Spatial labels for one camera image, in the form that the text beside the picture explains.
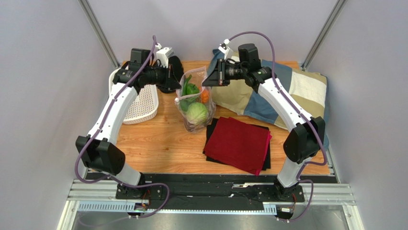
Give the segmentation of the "green toy bell pepper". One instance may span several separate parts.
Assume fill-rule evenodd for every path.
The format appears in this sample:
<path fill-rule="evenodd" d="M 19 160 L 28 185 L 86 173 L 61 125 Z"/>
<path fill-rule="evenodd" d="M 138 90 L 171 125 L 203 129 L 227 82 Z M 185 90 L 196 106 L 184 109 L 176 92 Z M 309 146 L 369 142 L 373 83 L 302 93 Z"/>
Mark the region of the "green toy bell pepper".
<path fill-rule="evenodd" d="M 188 83 L 186 86 L 186 95 L 195 95 L 195 96 L 188 97 L 185 100 L 189 103 L 192 103 L 198 99 L 199 96 L 197 94 L 199 93 L 200 93 L 200 89 L 195 84 Z"/>

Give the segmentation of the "green toy chili pepper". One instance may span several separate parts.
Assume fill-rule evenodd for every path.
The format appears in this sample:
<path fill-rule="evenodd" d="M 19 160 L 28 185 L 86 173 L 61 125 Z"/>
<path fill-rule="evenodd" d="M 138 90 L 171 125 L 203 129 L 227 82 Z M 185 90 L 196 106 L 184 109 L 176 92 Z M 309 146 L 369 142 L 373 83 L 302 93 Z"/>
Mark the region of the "green toy chili pepper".
<path fill-rule="evenodd" d="M 187 85 L 188 85 L 191 78 L 192 78 L 191 74 L 189 75 L 189 77 L 185 77 L 181 96 L 186 96 L 187 95 Z M 188 110 L 187 98 L 180 99 L 179 102 L 180 102 L 181 110 L 186 112 Z"/>

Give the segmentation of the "clear zip top bag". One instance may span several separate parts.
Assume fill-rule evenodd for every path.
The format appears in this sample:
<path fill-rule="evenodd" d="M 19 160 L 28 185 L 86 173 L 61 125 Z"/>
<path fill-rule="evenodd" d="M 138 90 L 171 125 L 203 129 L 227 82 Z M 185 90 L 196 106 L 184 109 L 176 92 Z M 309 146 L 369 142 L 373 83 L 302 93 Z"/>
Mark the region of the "clear zip top bag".
<path fill-rule="evenodd" d="M 181 88 L 176 90 L 175 105 L 188 132 L 205 129 L 214 118 L 216 105 L 211 88 L 202 86 L 206 78 L 206 67 L 189 70 L 180 79 Z"/>

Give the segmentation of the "green toy cabbage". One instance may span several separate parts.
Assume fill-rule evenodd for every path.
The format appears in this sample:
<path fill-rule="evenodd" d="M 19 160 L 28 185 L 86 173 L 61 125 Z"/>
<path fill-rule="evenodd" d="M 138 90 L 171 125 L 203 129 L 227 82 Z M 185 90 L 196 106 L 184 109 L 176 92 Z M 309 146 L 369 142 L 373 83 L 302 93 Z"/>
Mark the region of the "green toy cabbage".
<path fill-rule="evenodd" d="M 188 106 L 186 119 L 195 125 L 204 123 L 207 120 L 208 110 L 203 103 L 195 102 Z"/>

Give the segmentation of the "purple toy eggplant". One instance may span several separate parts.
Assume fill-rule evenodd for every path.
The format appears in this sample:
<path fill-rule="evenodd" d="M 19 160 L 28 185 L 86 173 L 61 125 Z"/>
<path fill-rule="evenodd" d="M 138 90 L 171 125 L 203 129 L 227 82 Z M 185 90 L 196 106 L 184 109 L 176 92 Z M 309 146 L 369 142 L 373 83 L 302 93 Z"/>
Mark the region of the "purple toy eggplant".
<path fill-rule="evenodd" d="M 188 132 L 199 132 L 206 128 L 207 124 L 206 123 L 201 123 L 198 125 L 195 125 L 193 123 L 190 123 L 187 120 L 184 120 L 184 127 Z"/>

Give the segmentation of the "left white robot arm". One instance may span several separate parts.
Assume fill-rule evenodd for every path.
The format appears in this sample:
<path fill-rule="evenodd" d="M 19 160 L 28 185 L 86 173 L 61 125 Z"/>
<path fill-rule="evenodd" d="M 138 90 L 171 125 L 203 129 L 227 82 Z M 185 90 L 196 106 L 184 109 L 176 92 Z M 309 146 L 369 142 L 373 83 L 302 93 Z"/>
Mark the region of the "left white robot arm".
<path fill-rule="evenodd" d="M 110 96 L 96 124 L 87 136 L 77 137 L 80 161 L 103 173 L 105 179 L 118 180 L 120 196 L 141 198 L 147 193 L 145 176 L 125 162 L 125 154 L 116 146 L 127 111 L 146 86 L 170 92 L 180 89 L 183 74 L 182 63 L 171 47 L 157 47 L 156 51 L 133 48 L 130 60 L 113 72 Z"/>

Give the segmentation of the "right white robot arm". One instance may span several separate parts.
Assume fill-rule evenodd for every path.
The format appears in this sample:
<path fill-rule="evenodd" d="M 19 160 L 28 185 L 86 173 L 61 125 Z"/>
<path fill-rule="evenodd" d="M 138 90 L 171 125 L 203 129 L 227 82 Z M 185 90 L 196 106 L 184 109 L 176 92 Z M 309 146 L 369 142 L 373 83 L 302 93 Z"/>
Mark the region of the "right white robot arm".
<path fill-rule="evenodd" d="M 253 43 L 238 47 L 239 61 L 231 58 L 233 51 L 229 48 L 229 40 L 221 43 L 218 49 L 224 56 L 215 62 L 202 85 L 228 86 L 231 80 L 244 80 L 271 105 L 288 129 L 289 136 L 283 144 L 286 159 L 274 180 L 273 190 L 277 200 L 286 200 L 295 192 L 303 169 L 323 149 L 325 121 L 304 110 L 284 89 L 272 68 L 262 66 Z"/>

